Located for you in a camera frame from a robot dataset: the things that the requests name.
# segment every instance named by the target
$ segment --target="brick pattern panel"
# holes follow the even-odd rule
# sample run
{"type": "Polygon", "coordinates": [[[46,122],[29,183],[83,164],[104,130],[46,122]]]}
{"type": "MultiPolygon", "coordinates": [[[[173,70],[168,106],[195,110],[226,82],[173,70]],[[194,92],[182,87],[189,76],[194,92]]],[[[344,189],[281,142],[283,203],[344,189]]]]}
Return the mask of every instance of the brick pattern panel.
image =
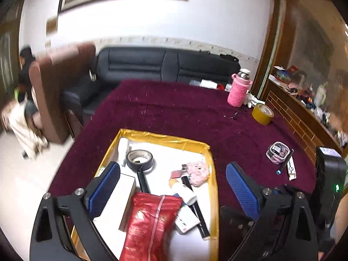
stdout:
{"type": "Polygon", "coordinates": [[[311,129],[272,91],[266,99],[266,104],[274,111],[280,113],[289,125],[293,134],[300,137],[300,145],[313,163],[316,160],[316,146],[323,145],[318,137],[314,135],[311,129]]]}

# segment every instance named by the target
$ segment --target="beige pants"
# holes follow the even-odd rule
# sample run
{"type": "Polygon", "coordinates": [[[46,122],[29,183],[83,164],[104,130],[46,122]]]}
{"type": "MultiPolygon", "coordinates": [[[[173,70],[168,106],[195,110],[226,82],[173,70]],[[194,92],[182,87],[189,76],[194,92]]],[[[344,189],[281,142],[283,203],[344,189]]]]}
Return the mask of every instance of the beige pants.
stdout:
{"type": "Polygon", "coordinates": [[[24,116],[26,103],[26,101],[23,101],[13,108],[9,116],[9,125],[28,157],[35,160],[36,151],[41,152],[43,148],[47,147],[48,143],[46,138],[40,138],[28,127],[24,116]]]}

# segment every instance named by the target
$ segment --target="blue gripper pad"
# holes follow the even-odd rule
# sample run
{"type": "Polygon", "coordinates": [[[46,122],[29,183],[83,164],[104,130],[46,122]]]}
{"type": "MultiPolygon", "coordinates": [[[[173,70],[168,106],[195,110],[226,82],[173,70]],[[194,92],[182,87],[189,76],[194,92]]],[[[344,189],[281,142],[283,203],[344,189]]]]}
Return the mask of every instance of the blue gripper pad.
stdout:
{"type": "Polygon", "coordinates": [[[235,162],[227,165],[226,179],[236,195],[241,207],[243,208],[244,213],[256,221],[260,214],[260,201],[250,189],[246,181],[241,176],[240,171],[237,170],[234,164],[238,166],[238,164],[235,162]]]}
{"type": "Polygon", "coordinates": [[[90,219],[99,217],[120,179],[120,166],[110,162],[99,177],[95,177],[86,187],[85,206],[90,219]]]}

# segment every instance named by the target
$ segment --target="person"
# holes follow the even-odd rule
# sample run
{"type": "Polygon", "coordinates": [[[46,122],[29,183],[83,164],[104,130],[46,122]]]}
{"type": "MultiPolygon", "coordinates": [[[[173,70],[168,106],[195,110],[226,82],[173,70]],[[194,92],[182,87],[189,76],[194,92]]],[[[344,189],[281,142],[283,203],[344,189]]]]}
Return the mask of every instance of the person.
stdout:
{"type": "Polygon", "coordinates": [[[37,152],[48,147],[46,138],[40,138],[27,124],[27,120],[38,111],[29,76],[29,68],[34,61],[35,57],[32,55],[31,48],[23,48],[20,52],[22,70],[18,75],[18,104],[9,116],[10,128],[24,148],[23,157],[31,160],[35,159],[37,152]]]}

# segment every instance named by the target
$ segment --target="brown armchair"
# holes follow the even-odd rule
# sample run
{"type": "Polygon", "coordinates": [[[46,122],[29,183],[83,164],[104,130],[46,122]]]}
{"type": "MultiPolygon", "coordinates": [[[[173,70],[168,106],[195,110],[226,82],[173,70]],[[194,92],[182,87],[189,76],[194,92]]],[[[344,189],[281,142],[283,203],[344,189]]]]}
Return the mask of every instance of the brown armchair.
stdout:
{"type": "Polygon", "coordinates": [[[85,43],[47,51],[30,66],[42,133],[48,141],[63,144],[68,138],[70,131],[60,107],[60,94],[62,89],[89,74],[94,57],[95,46],[85,43]]]}

